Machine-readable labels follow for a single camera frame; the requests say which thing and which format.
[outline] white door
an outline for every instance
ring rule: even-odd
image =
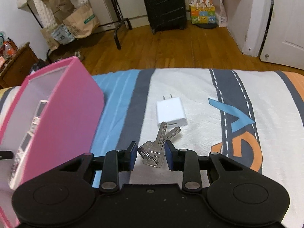
[[[275,0],[260,59],[304,69],[304,0]]]

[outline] wooden table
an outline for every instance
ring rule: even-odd
[[[0,73],[0,88],[20,86],[38,58],[29,42],[20,47]]]

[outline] pink box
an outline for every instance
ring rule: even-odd
[[[77,57],[61,60],[26,77],[0,130],[1,150],[15,154],[29,130],[40,100],[48,100],[32,139],[22,182],[90,151],[104,95]],[[13,192],[8,186],[12,161],[0,161],[0,218],[15,226]]]

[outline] suitcase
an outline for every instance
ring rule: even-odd
[[[152,33],[186,27],[185,0],[144,0]]]

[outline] white charger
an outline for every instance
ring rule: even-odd
[[[186,113],[180,97],[172,97],[156,102],[156,116],[158,126],[166,122],[168,127],[182,127],[187,125]]]

